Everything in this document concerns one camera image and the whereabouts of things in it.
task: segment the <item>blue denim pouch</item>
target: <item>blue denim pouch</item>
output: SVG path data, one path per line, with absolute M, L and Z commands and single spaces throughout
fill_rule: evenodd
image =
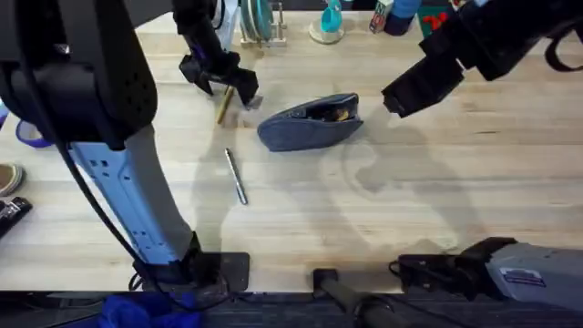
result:
M 284 110 L 263 121 L 257 133 L 270 151 L 320 149 L 348 138 L 362 124 L 358 95 L 339 94 Z

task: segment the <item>metal mount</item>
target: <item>metal mount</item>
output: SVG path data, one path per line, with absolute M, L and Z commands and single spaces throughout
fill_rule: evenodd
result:
M 276 5 L 275 3 L 270 3 L 271 5 L 271 11 L 273 12 L 273 6 Z M 285 39 L 285 36 L 283 35 L 283 30 L 287 29 L 288 26 L 287 24 L 285 24 L 283 22 L 283 3 L 278 2 L 277 3 L 278 6 L 278 12 L 279 12 L 279 20 L 277 22 L 273 22 L 271 23 L 271 35 L 275 35 L 275 37 L 272 37 L 269 41 L 264 41 L 264 40 L 252 40 L 249 38 L 249 36 L 247 36 L 245 34 L 245 27 L 243 26 L 242 23 L 242 19 L 241 19 L 241 23 L 240 23 L 240 33 L 241 33 L 241 39 L 240 39 L 240 46 L 243 48 L 249 48 L 252 46 L 266 46 L 266 47 L 272 47 L 272 46 L 286 46 L 287 45 L 287 40 Z

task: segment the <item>blue cloth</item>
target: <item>blue cloth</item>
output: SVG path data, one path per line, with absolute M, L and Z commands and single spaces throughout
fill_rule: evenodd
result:
M 179 300 L 194 305 L 191 293 Z M 109 296 L 97 318 L 99 328 L 199 328 L 199 313 L 173 313 L 169 301 L 157 292 L 141 292 L 131 297 Z

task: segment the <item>blue tape roll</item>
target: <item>blue tape roll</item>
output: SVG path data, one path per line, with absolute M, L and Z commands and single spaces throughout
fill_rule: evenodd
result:
M 34 125 L 22 120 L 18 122 L 18 125 L 16 126 L 16 137 L 20 142 L 36 149 L 42 149 L 53 145 L 52 142 L 46 141 L 43 138 L 34 138 L 33 136 L 35 133 L 36 127 Z

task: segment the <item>gray device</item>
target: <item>gray device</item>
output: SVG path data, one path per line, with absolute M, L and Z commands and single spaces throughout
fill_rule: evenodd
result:
M 583 251 L 521 242 L 494 252 L 486 268 L 508 298 L 583 311 Z
M 389 269 L 405 291 L 445 290 L 470 301 L 484 294 L 501 301 L 544 302 L 583 311 L 583 251 L 491 237 L 459 255 L 401 255 Z

